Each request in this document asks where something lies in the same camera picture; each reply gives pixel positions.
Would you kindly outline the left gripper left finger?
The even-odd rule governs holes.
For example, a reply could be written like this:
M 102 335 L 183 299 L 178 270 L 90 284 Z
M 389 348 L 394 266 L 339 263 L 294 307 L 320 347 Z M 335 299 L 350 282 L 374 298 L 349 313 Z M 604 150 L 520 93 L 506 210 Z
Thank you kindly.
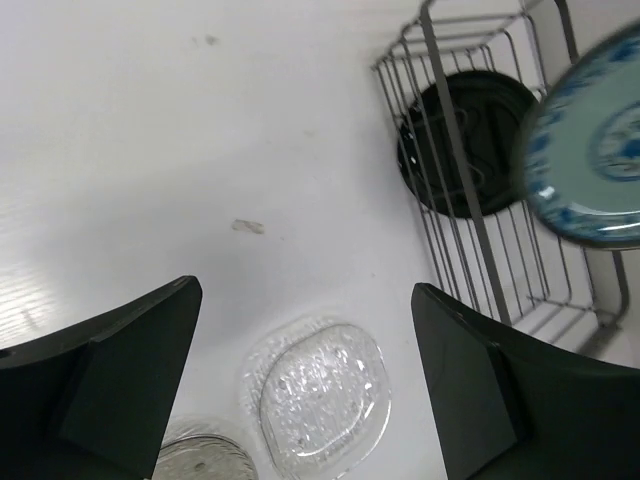
M 2 349 L 2 478 L 151 478 L 201 302 L 182 276 Z

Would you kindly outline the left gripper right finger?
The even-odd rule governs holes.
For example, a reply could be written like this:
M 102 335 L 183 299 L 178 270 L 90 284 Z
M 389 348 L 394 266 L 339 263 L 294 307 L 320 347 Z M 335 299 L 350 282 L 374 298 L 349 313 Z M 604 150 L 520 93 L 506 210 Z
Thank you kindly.
M 433 285 L 414 330 L 451 479 L 635 479 L 639 373 L 524 334 Z

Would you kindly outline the smoky clear square plate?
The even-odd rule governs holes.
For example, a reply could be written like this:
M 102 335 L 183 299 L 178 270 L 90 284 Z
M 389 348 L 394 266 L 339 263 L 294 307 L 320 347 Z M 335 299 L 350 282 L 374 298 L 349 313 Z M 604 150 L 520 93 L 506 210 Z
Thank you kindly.
M 258 479 L 258 469 L 246 446 L 240 430 L 217 419 L 172 417 L 152 479 Z

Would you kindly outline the clear glass square plate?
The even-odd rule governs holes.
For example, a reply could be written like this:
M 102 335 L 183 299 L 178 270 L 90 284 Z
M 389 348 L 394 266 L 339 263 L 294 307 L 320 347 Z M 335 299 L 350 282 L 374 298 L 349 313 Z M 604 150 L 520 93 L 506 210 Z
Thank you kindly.
M 378 343 L 335 316 L 303 317 L 259 340 L 242 365 L 238 397 L 281 479 L 345 478 L 377 447 L 392 407 Z

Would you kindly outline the blue patterned round plate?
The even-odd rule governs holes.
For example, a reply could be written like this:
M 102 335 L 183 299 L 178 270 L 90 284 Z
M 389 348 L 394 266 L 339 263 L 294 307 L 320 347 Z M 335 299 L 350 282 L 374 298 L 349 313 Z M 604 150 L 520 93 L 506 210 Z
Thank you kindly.
M 548 230 L 580 246 L 639 246 L 639 24 L 569 67 L 528 117 L 516 183 Z

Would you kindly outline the black round plate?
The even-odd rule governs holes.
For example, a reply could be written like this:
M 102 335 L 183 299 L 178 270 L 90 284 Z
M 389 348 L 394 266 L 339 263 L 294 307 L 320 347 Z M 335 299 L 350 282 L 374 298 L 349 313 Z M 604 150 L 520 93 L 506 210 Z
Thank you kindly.
M 463 71 L 446 80 L 481 213 L 496 214 L 518 200 L 511 157 L 538 100 L 522 83 L 498 72 Z M 397 161 L 406 186 L 424 207 L 471 217 L 435 84 L 422 91 L 401 124 Z

